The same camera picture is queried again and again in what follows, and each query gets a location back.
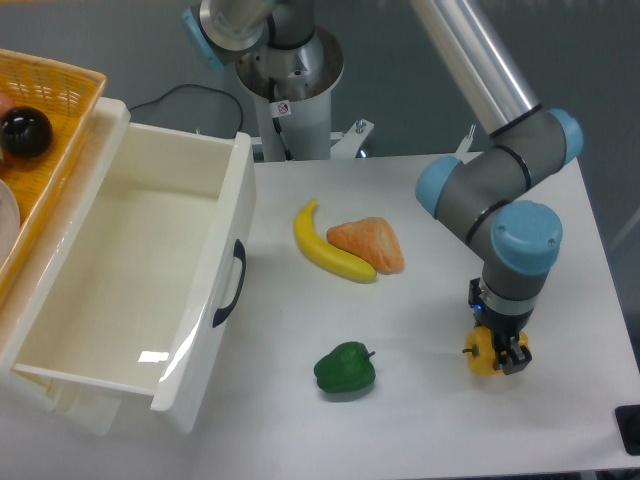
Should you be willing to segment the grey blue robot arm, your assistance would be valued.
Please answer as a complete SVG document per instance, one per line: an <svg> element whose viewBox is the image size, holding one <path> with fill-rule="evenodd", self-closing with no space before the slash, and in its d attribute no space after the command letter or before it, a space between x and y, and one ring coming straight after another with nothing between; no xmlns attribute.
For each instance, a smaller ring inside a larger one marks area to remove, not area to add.
<svg viewBox="0 0 640 480"><path fill-rule="evenodd" d="M483 261L469 285L475 326L465 352L478 374L510 375L531 360L528 322L555 263L562 225L524 194L582 150L579 123L543 110L472 1L412 5L455 83L492 139L469 162L434 160L419 176L418 202ZM182 16L212 67L233 65L253 95L268 161L325 159L331 92L344 69L337 40L310 1L202 1Z"/></svg>

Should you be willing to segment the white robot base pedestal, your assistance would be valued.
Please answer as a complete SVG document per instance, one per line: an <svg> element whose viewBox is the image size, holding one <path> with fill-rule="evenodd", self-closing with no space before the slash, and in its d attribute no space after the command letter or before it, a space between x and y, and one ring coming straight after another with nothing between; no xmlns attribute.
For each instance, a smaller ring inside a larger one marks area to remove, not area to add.
<svg viewBox="0 0 640 480"><path fill-rule="evenodd" d="M339 42L321 27L296 49L265 45L236 62L254 101L264 161L330 156L331 94L343 69Z"/></svg>

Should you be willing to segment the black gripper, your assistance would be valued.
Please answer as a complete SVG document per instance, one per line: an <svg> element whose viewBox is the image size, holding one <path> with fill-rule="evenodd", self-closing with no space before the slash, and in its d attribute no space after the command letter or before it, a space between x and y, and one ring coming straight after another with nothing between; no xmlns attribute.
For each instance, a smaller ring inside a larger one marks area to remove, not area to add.
<svg viewBox="0 0 640 480"><path fill-rule="evenodd" d="M476 327L486 327L495 351L494 369L504 375L524 370L532 361L528 337L521 332L533 310L518 315L506 315L492 310L481 299L480 278L469 282L468 304L473 310Z"/></svg>

